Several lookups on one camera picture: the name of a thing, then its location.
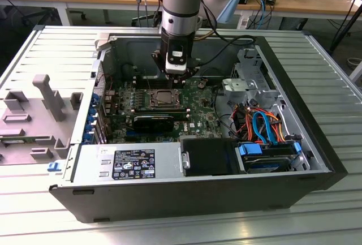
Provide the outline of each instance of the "gray floor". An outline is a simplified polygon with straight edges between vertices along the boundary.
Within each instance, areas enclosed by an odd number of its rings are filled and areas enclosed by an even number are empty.
[[[19,7],[24,14],[40,11],[37,7]],[[96,25],[103,26],[105,24],[102,10],[84,10],[87,20],[81,20],[80,15],[72,14],[74,25]],[[113,26],[131,26],[131,19],[136,17],[135,11],[109,11],[110,20]],[[31,21],[36,24],[40,18],[33,18]],[[281,18],[273,18],[269,24],[269,29],[278,29]],[[220,28],[236,28],[238,17],[234,16],[230,24],[219,25]],[[52,22],[48,20],[46,24],[60,25],[59,21]],[[30,33],[32,27],[25,27],[21,23],[21,14],[14,8],[8,12],[6,20],[0,20],[0,72],[7,67],[13,56],[21,47],[22,43]],[[305,31],[310,32],[317,41],[328,49],[336,29],[327,21],[319,19],[309,19],[304,27]],[[346,65],[347,58],[362,58],[362,22],[356,22],[351,29],[351,35],[345,37],[341,44],[333,54],[335,61],[344,69],[347,74],[352,69]]]

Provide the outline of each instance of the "desk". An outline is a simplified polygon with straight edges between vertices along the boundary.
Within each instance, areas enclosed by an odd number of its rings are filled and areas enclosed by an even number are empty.
[[[71,25],[68,8],[93,8],[103,10],[136,10],[136,0],[12,0],[18,6],[55,7],[63,25]],[[147,0],[148,10],[157,8],[157,0]],[[8,5],[6,0],[0,0],[0,5]],[[273,16],[344,19],[350,7],[350,0],[277,0]],[[256,0],[249,0],[247,5],[239,5],[235,14],[240,15],[238,28],[245,28],[250,16],[256,14],[260,5]]]

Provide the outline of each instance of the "warning label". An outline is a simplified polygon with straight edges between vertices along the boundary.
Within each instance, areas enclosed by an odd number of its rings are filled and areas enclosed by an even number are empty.
[[[155,178],[154,149],[115,151],[112,177],[114,180]]]

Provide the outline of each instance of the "blue cable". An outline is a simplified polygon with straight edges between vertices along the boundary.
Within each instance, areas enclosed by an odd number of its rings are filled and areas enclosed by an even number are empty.
[[[260,2],[261,2],[262,14],[261,14],[261,19],[260,19],[259,25],[256,28],[257,30],[262,26],[262,21],[264,20],[264,13],[265,13],[265,3],[263,0],[260,0]]]
[[[268,135],[269,141],[271,143],[273,143],[273,145],[278,145],[278,142],[275,139],[274,134],[272,133],[272,131],[270,129],[270,123],[269,123],[268,117],[265,115],[265,113],[260,112],[260,111],[255,112],[254,116],[253,116],[253,129],[254,129],[255,134],[262,140],[262,142],[264,144],[268,143],[266,141],[266,139],[259,133],[258,127],[256,126],[256,119],[257,119],[258,115],[261,115],[264,118],[266,133]]]

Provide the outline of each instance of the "office chair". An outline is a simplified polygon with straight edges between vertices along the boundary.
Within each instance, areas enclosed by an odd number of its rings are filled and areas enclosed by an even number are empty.
[[[37,24],[45,24],[48,19],[51,21],[60,20],[58,11],[56,8],[52,7],[42,7],[42,11],[31,13],[25,16],[21,17],[21,22],[24,24],[24,26],[29,26],[29,20],[30,18],[42,16],[42,18],[39,20]],[[70,10],[69,13],[71,14],[80,14],[80,17],[82,20],[86,20],[85,13],[78,10]]]

